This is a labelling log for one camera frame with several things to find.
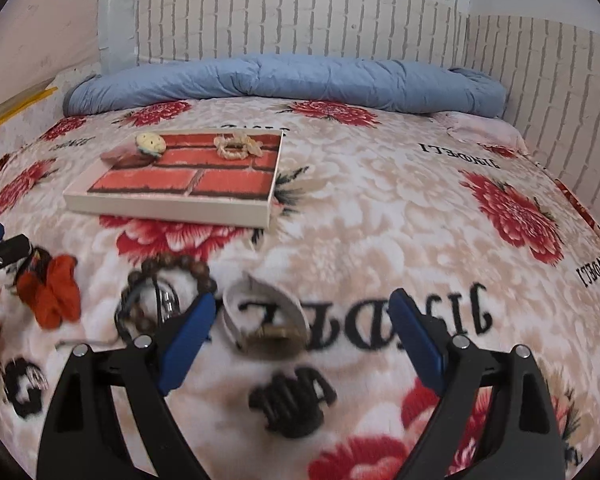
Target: black bracelet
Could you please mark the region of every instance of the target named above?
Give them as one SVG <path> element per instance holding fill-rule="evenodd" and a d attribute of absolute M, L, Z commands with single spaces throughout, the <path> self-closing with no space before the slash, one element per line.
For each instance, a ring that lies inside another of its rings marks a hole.
<path fill-rule="evenodd" d="M 160 270 L 180 269 L 187 272 L 196 280 L 198 284 L 198 295 L 209 292 L 214 294 L 218 290 L 218 284 L 209 274 L 209 266 L 205 262 L 194 260 L 190 256 L 176 256 L 171 253 L 162 253 L 155 258 L 148 258 L 142 262 L 140 270 L 132 270 L 127 277 L 127 285 L 120 294 L 120 303 L 114 315 L 114 322 L 118 335 L 126 344 L 133 341 L 129 330 L 124 326 L 124 322 L 130 320 L 136 326 L 140 333 L 148 333 L 151 335 L 157 327 L 162 323 L 162 293 L 158 286 L 158 282 L 165 283 L 173 295 L 176 314 L 180 313 L 180 307 L 177 300 L 177 295 L 173 287 L 164 280 L 157 277 Z M 157 323 L 151 318 L 145 316 L 144 311 L 138 304 L 138 299 L 141 290 L 151 280 L 154 284 L 157 301 Z"/>

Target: bed sheet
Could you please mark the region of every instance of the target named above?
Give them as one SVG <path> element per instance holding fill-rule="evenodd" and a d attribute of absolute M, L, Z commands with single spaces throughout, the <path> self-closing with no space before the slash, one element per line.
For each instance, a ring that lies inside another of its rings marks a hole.
<path fill-rule="evenodd" d="M 266 231 L 89 216 L 62 190 L 131 132 L 283 128 L 276 201 Z M 82 316 L 45 331 L 0 276 L 0 362 L 43 371 L 42 412 L 20 418 L 1 399 L 0 437 L 34 476 L 44 414 L 70 348 L 115 336 L 128 272 L 163 251 L 208 261 L 220 292 L 243 271 L 298 296 L 312 324 L 308 352 L 258 362 L 234 351 L 216 322 L 184 385 L 167 398 L 214 480 L 389 480 L 436 403 L 416 379 L 386 314 L 397 287 L 421 311 L 483 348 L 532 348 L 548 382 L 568 478 L 600 444 L 600 228 L 526 156 L 460 142 L 425 116 L 267 98 L 181 101 L 60 121 L 0 174 L 0 222 L 51 254 L 78 259 Z M 194 293 L 178 284 L 183 298 Z M 256 326 L 264 312 L 245 320 Z M 338 393 L 317 433 L 267 433 L 248 392 L 276 370 L 320 370 Z M 114 397 L 134 463 L 152 471 L 122 391 Z M 478 395 L 452 471 L 467 466 L 488 392 Z"/>

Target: watch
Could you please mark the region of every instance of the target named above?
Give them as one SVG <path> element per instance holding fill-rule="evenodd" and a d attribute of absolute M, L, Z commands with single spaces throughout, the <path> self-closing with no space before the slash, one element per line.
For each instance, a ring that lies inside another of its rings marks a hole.
<path fill-rule="evenodd" d="M 236 348 L 260 359 L 288 359 L 302 353 L 310 338 L 309 322 L 298 298 L 282 288 L 245 274 L 222 295 L 222 325 Z M 238 325 L 240 306 L 245 303 L 275 304 L 285 324 L 263 323 L 255 330 Z"/>

